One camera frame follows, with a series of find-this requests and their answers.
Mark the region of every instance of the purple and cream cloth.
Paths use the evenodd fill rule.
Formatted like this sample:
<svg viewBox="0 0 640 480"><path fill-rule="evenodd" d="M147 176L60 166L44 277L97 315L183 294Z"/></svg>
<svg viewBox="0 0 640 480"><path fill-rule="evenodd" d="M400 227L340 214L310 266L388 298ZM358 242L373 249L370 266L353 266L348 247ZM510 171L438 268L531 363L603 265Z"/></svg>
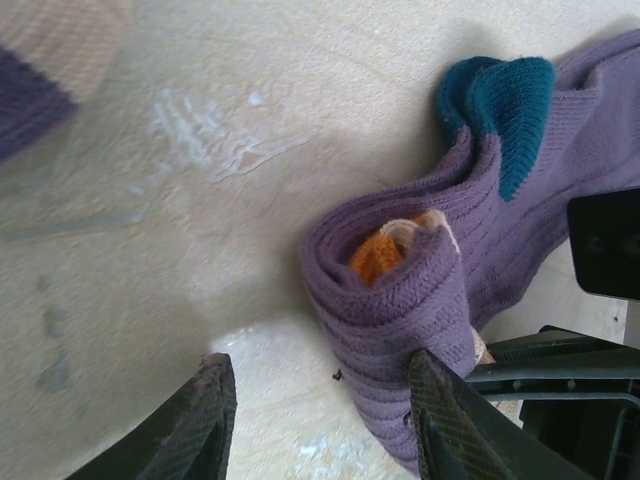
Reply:
<svg viewBox="0 0 640 480"><path fill-rule="evenodd" d="M0 162L66 122L106 76L133 0L2 0Z"/></svg>
<svg viewBox="0 0 640 480"><path fill-rule="evenodd" d="M436 110L449 149L435 171L329 212L301 250L360 416L414 473L412 352L428 349L466 376L477 362L474 329L517 303L567 238L567 202L640 184L640 30L557 66L462 61L440 83ZM417 226L404 261L366 287L349 267L355 250L388 222L429 211L446 225Z"/></svg>

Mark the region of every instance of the knitted fabric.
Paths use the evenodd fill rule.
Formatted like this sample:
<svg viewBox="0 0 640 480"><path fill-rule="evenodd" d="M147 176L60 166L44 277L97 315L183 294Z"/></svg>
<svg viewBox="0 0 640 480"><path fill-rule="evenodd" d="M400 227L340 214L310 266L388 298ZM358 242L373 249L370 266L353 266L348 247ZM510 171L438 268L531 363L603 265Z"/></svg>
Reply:
<svg viewBox="0 0 640 480"><path fill-rule="evenodd" d="M360 276L362 282L371 288L376 280L400 266L413 249L415 232L421 226L431 232L436 231L440 226L444 227L454 245L457 245L445 215L440 210L429 210L424 215L411 220L396 219L385 223L380 230L358 247L349 265ZM496 360L487 349L484 340L473 327L471 327L471 334L475 365L495 363ZM496 401L491 404L511 421L517 421L519 402Z"/></svg>
<svg viewBox="0 0 640 480"><path fill-rule="evenodd" d="M307 234L312 302L369 430L417 474L407 368L427 348L458 375L475 365L480 330L522 298L567 237L569 199L640 183L640 31L584 49L557 68L542 59L474 58L437 92L451 144L437 169L352 200ZM429 209L446 228L416 230L404 262L367 288L348 265L386 222Z"/></svg>
<svg viewBox="0 0 640 480"><path fill-rule="evenodd" d="M67 120L96 89L133 0L3 0L0 161Z"/></svg>

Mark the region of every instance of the black plastic part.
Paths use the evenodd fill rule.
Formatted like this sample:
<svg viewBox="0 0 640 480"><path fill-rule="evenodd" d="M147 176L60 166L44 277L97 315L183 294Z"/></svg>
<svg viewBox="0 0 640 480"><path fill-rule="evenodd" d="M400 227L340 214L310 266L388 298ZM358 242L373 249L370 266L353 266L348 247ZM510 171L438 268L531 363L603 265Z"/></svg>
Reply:
<svg viewBox="0 0 640 480"><path fill-rule="evenodd" d="M235 411L231 361L209 355L169 400L67 480L224 480Z"/></svg>
<svg viewBox="0 0 640 480"><path fill-rule="evenodd" d="M525 399L523 430L594 478L640 478L640 351L553 327L488 348L486 399Z"/></svg>
<svg viewBox="0 0 640 480"><path fill-rule="evenodd" d="M587 292L640 300L640 188L572 199L567 207L578 284Z"/></svg>
<svg viewBox="0 0 640 480"><path fill-rule="evenodd" d="M592 480L428 352L414 353L409 384L424 480Z"/></svg>

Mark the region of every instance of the table surface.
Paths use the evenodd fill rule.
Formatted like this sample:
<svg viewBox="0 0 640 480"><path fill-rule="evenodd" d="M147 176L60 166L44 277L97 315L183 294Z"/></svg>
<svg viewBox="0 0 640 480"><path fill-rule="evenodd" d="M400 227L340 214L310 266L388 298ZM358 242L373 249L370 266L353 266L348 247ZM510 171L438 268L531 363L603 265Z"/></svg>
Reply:
<svg viewBox="0 0 640 480"><path fill-rule="evenodd" d="M207 351L236 372L231 480L409 478L331 379L301 235L433 166L428 95L451 62L556 58L640 11L487 3L141 1L93 100L0 169L0 478L70 473ZM578 289L565 245L484 335L621 341L625 309Z"/></svg>

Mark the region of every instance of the folded sock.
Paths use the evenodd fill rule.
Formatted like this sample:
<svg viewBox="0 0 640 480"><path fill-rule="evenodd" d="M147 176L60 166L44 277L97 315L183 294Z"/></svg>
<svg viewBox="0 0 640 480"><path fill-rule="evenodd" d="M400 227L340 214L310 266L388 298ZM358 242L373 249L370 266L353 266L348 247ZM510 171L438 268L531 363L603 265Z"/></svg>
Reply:
<svg viewBox="0 0 640 480"><path fill-rule="evenodd" d="M524 294L567 236L569 199L640 182L640 31L585 49L555 69L542 59L475 58L437 93L450 149L436 171L329 213L308 233L312 301L365 424L417 473L407 424L410 355L428 348L464 376L481 329ZM367 288L349 260L390 220L429 209L404 262Z"/></svg>
<svg viewBox="0 0 640 480"><path fill-rule="evenodd" d="M444 227L456 247L456 252L458 255L460 254L453 230L444 213L440 210L429 210L413 219L396 219L385 223L380 230L358 247L351 257L350 267L360 276L362 282L371 288L379 278L404 262L404 259L414 248L414 236L419 227L425 227L432 233L439 227ZM475 365L495 363L487 345L473 327L471 327L471 334ZM511 421L517 421L519 402L497 401L491 403Z"/></svg>

